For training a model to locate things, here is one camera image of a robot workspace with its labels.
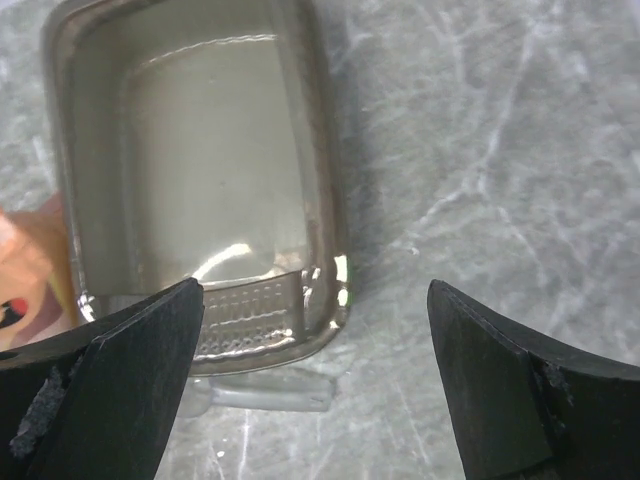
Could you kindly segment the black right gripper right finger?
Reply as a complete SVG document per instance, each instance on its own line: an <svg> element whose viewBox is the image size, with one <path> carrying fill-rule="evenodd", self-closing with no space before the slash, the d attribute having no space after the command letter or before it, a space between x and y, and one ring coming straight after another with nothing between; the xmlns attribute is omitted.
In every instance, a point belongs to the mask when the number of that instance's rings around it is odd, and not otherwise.
<svg viewBox="0 0 640 480"><path fill-rule="evenodd" d="M636 479L639 369L434 280L435 357L468 479Z"/></svg>

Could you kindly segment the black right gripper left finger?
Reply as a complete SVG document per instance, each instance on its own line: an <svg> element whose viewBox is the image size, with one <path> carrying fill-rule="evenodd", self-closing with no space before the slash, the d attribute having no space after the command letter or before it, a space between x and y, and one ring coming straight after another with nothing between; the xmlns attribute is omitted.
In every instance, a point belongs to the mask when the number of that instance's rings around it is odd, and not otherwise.
<svg viewBox="0 0 640 480"><path fill-rule="evenodd" d="M2 352L2 478L154 478L202 318L203 288L189 278Z"/></svg>

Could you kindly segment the orange cat litter bag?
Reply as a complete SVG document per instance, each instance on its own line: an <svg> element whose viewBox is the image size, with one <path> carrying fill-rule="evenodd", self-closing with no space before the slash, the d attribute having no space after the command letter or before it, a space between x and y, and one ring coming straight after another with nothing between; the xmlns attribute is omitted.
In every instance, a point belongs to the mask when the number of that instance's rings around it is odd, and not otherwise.
<svg viewBox="0 0 640 480"><path fill-rule="evenodd" d="M34 211L1 211L1 349L79 325L61 199Z"/></svg>

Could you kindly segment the clear plastic litter scoop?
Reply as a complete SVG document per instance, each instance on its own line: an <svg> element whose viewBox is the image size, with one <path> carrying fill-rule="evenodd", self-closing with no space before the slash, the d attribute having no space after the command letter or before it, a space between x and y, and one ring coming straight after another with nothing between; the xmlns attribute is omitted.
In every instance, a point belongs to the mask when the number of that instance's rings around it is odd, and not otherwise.
<svg viewBox="0 0 640 480"><path fill-rule="evenodd" d="M257 372L191 377L178 409L196 418L213 406L284 412L326 412L336 394L336 381L324 374L278 367Z"/></svg>

